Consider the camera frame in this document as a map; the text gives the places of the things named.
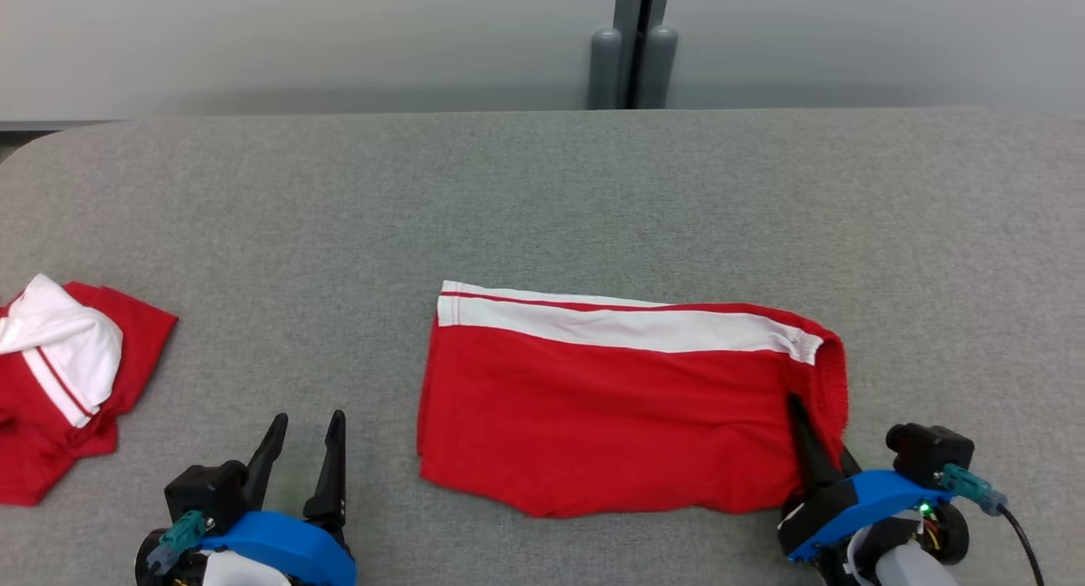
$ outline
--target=gray felt surface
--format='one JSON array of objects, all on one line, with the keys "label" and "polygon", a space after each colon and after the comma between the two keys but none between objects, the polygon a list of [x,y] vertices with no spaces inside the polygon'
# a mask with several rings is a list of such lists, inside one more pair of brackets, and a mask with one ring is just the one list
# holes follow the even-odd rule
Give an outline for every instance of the gray felt surface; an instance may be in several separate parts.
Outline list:
[{"label": "gray felt surface", "polygon": [[[35,273],[181,322],[120,447],[0,508],[0,582],[130,583],[190,463],[291,417],[267,506],[299,513],[349,423],[360,584],[788,584],[778,513],[531,520],[418,479],[416,409],[445,278],[803,313],[848,349],[848,444],[891,424],[976,440],[1048,574],[1081,584],[1074,368],[1083,124],[992,111],[641,111],[178,118],[84,127],[0,165],[0,300]],[[966,507],[961,584],[1026,584]]]}]

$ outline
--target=folded clothing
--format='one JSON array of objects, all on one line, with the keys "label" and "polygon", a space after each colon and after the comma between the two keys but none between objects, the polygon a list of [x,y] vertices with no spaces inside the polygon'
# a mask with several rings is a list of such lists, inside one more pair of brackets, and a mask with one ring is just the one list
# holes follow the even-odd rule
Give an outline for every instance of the folded clothing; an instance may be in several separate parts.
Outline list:
[{"label": "folded clothing", "polygon": [[534,517],[778,507],[801,484],[791,393],[839,464],[844,347],[813,320],[446,281],[421,474]]},{"label": "folded clothing", "polygon": [[177,318],[44,276],[0,307],[0,504],[37,505],[76,459],[117,447]]}]

